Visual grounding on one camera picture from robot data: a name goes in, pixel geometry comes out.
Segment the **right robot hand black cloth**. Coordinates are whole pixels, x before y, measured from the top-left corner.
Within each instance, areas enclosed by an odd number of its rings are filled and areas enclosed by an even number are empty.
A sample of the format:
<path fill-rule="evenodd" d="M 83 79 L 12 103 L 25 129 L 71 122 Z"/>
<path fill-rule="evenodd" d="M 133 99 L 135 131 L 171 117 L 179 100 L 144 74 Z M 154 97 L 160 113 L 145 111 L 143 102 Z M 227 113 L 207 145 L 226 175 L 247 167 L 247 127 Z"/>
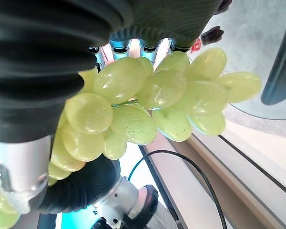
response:
<path fill-rule="evenodd" d="M 95 67 L 90 47 L 170 38 L 183 50 L 228 0 L 0 0 L 0 191 L 22 214 L 47 188 L 65 101 Z"/>

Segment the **left robot hand black cloth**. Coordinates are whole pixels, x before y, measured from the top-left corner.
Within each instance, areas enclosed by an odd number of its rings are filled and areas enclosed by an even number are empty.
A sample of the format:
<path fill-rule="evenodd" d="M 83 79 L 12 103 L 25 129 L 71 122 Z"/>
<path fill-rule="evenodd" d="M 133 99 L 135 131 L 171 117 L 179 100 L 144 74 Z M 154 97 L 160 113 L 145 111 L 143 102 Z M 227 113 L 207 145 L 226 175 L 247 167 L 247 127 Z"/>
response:
<path fill-rule="evenodd" d="M 37 209 L 43 214 L 57 214 L 92 205 L 100 215 L 94 229 L 143 229 L 150 216 L 141 193 L 121 176 L 118 160 L 100 156 L 47 188 Z"/>

